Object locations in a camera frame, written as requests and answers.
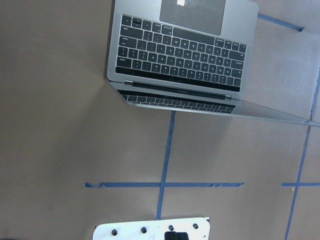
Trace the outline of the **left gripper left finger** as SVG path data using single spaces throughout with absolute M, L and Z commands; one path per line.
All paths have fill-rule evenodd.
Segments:
M 175 231 L 167 231 L 164 233 L 164 240 L 177 240 L 177 233 Z

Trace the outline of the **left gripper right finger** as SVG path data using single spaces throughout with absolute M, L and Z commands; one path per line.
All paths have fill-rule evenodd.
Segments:
M 189 236 L 187 232 L 176 232 L 177 240 L 189 240 Z

